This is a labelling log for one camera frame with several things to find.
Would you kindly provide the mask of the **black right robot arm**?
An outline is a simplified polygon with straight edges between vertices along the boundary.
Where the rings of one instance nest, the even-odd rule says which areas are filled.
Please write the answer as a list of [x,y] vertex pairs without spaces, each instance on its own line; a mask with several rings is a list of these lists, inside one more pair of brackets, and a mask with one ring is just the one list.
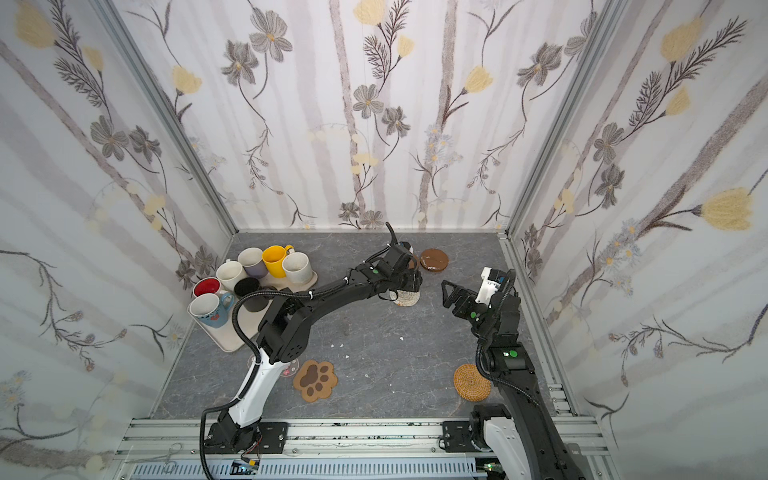
[[486,298],[447,280],[441,289],[443,306],[470,323],[480,376],[503,398],[500,404],[473,409],[469,420],[473,447],[492,453],[508,479],[584,479],[546,408],[533,362],[519,341],[521,299],[511,275],[493,282]]

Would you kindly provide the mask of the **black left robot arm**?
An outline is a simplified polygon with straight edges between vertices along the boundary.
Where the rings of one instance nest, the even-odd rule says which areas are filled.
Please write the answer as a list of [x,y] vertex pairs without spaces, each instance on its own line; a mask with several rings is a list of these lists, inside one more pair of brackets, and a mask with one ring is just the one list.
[[232,325],[253,353],[254,364],[232,400],[201,414],[200,451],[237,453],[255,444],[266,401],[281,371],[307,349],[312,326],[351,303],[403,291],[410,281],[418,288],[421,274],[416,263],[410,243],[392,240],[335,282],[306,292],[279,290],[273,294],[255,339],[240,326],[239,313],[245,301],[238,301],[233,307]]

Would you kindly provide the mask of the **woven multicolour round coaster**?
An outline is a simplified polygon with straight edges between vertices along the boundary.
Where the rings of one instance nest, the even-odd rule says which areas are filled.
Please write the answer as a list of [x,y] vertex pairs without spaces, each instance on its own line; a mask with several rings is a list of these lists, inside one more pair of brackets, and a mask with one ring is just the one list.
[[391,293],[391,300],[400,307],[415,306],[420,297],[421,294],[418,291],[397,290]]

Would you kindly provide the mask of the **brown paw coaster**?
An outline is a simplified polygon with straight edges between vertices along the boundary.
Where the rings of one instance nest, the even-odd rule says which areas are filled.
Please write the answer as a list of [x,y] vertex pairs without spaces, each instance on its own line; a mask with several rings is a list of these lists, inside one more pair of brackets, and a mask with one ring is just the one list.
[[294,389],[307,403],[328,399],[337,385],[338,377],[334,365],[328,361],[308,360],[293,379]]

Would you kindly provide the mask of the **rattan wicker round coaster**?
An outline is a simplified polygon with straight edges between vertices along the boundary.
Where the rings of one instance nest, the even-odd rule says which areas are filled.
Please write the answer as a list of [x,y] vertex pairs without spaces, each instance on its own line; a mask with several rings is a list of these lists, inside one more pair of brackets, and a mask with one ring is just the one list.
[[492,389],[491,382],[483,377],[474,364],[463,364],[453,374],[453,385],[457,394],[469,402],[486,400]]

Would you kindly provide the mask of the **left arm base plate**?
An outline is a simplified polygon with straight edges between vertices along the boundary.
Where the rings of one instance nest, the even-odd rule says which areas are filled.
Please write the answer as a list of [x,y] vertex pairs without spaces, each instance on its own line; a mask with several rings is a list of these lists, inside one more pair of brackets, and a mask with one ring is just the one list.
[[241,427],[222,419],[203,430],[203,450],[206,454],[281,454],[287,430],[287,422],[256,422]]

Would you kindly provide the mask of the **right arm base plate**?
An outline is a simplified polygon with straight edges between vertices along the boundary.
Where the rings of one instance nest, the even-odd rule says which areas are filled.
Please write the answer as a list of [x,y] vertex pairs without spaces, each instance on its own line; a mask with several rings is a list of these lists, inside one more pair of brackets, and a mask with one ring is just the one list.
[[473,442],[473,428],[469,420],[445,420],[441,423],[438,445],[448,453],[479,452]]

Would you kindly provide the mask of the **dark brown glossy coaster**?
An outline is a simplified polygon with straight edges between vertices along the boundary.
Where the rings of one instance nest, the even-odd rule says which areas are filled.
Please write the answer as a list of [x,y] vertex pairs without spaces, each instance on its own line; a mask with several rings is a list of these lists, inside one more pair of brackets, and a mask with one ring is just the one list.
[[419,262],[426,271],[441,272],[448,267],[450,259],[444,251],[437,248],[429,248],[420,254]]

